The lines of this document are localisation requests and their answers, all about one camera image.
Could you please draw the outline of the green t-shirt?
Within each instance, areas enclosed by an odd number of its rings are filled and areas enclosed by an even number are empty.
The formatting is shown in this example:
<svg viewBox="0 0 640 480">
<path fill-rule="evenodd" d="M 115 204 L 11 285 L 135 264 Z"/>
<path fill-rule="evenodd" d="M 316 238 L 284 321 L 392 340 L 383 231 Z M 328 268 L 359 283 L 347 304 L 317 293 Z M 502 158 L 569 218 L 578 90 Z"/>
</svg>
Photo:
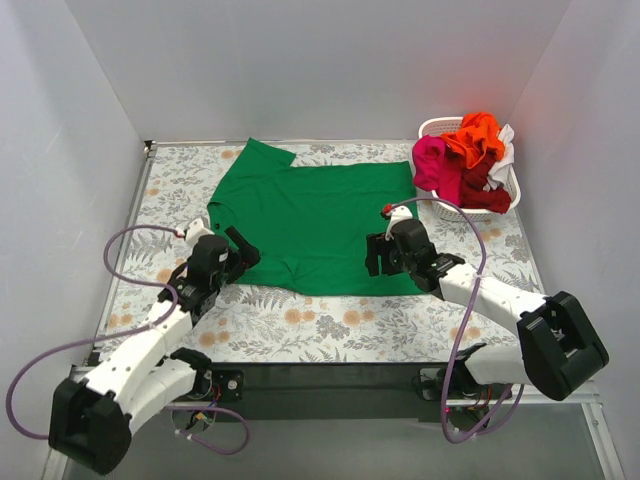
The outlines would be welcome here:
<svg viewBox="0 0 640 480">
<path fill-rule="evenodd" d="M 297 166 L 295 158 L 250 139 L 209 200 L 212 229 L 234 227 L 260 252 L 241 284 L 309 296 L 419 294 L 407 275 L 372 277 L 365 266 L 367 235 L 387 228 L 381 209 L 415 193 L 408 162 Z"/>
</svg>

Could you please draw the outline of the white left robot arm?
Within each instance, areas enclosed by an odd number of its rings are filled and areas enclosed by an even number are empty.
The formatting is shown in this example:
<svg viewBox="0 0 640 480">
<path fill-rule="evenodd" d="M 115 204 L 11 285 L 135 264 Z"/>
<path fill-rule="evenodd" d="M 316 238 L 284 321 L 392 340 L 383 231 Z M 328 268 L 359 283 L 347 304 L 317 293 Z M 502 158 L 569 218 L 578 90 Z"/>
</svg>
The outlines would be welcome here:
<svg viewBox="0 0 640 480">
<path fill-rule="evenodd" d="M 260 261 L 234 227 L 212 232 L 201 220 L 178 232 L 191 248 L 187 261 L 161 286 L 142 330 L 79 380 L 53 394 L 49 446 L 105 475 L 126 455 L 133 435 L 174 400 L 237 401 L 244 376 L 219 369 L 203 353 L 178 342 L 214 307 L 221 290 Z"/>
</svg>

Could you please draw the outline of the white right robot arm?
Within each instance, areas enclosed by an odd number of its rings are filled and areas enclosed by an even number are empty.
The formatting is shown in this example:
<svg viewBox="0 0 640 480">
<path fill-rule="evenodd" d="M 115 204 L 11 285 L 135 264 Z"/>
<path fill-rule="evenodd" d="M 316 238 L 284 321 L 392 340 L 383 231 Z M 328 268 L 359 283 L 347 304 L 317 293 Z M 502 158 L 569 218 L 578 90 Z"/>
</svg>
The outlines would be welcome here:
<svg viewBox="0 0 640 480">
<path fill-rule="evenodd" d="M 610 357 L 579 300 L 527 292 L 482 276 L 462 258 L 437 252 L 416 219 L 366 238 L 372 276 L 406 273 L 424 293 L 467 305 L 516 336 L 512 347 L 479 343 L 458 351 L 439 373 L 440 387 L 475 397 L 489 385 L 532 385 L 562 401 L 608 365 Z"/>
</svg>

